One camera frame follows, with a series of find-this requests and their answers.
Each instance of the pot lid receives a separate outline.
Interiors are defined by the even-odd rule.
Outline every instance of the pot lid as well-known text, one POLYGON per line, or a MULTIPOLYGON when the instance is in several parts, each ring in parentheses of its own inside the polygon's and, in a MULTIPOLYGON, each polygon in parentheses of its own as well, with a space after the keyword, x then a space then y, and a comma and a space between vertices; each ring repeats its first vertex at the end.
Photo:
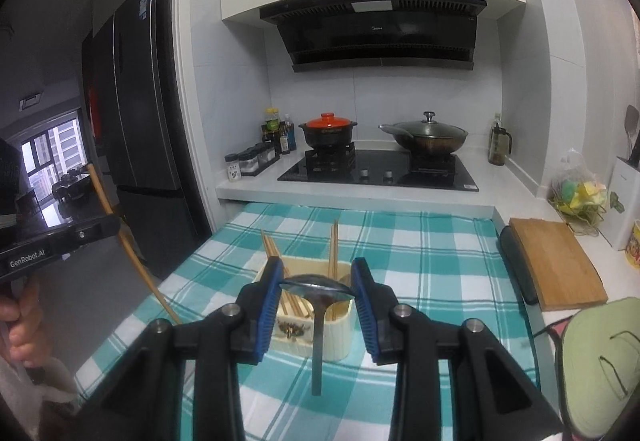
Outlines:
POLYGON ((339 116, 334 116, 334 113, 322 113, 320 115, 320 118, 309 120, 306 123, 306 126, 312 129, 338 128, 346 127, 349 125, 351 125, 351 120, 349 120, 348 118, 340 118, 339 116))
POLYGON ((414 136, 425 138, 464 138, 468 132, 456 126, 441 124, 433 119, 436 113, 433 111, 425 111, 425 119, 416 122, 400 122, 394 124, 405 131, 411 132, 414 136))

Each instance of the hand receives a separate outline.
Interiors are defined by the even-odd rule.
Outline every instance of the hand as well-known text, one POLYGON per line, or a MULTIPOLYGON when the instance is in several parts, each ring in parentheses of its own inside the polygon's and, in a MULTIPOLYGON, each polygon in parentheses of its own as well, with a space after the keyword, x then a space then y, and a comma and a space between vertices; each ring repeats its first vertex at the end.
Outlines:
POLYGON ((9 363, 21 361, 25 367, 39 367, 51 354, 51 345, 42 327, 38 304, 38 281, 32 277, 18 302, 0 296, 0 320, 17 321, 9 330, 10 345, 0 338, 0 356, 9 363))

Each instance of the ceiling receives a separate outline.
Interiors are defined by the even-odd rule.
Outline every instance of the ceiling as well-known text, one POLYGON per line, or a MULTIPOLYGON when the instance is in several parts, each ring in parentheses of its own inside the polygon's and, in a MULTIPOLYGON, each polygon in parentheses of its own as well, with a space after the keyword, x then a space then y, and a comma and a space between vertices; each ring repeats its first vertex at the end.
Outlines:
POLYGON ((0 20, 14 30, 9 42, 0 38, 0 129, 24 116, 18 101, 33 92, 46 92, 39 111, 79 95, 68 79, 80 70, 80 43, 91 30, 92 0, 6 0, 0 20))

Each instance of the range hood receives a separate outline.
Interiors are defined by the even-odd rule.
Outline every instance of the range hood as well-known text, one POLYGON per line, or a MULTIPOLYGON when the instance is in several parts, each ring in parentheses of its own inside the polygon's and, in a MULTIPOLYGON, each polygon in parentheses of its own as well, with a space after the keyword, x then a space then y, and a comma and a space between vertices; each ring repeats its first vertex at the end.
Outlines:
POLYGON ((486 0, 284 0, 260 8, 294 71, 428 65, 473 69, 486 0))

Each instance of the kitchen counter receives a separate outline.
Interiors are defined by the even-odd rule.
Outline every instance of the kitchen counter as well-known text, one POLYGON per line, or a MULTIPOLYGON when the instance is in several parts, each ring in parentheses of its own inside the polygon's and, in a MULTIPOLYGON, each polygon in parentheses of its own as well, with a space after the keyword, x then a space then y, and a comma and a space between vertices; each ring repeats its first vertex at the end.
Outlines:
MULTIPOLYGON (((390 142, 356 142, 356 148, 361 149, 394 146, 390 142)), ((471 218, 491 218, 498 231, 512 217, 561 220, 545 200, 535 198, 507 167, 489 164, 486 151, 463 147, 458 151, 458 156, 476 181, 479 192, 278 181, 281 174, 304 157, 304 151, 297 150, 283 156, 255 178, 243 178, 237 182, 225 180, 216 187, 216 194, 222 200, 354 210, 429 211, 471 218)), ((626 262, 623 251, 614 251, 601 235, 577 239, 600 275, 609 301, 627 296, 640 297, 640 270, 626 262)), ((574 315, 575 312, 577 310, 541 312, 539 306, 527 306, 533 333, 540 331, 545 325, 574 315)), ((558 389, 549 345, 552 344, 545 335, 536 338, 543 392, 557 406, 558 389)))

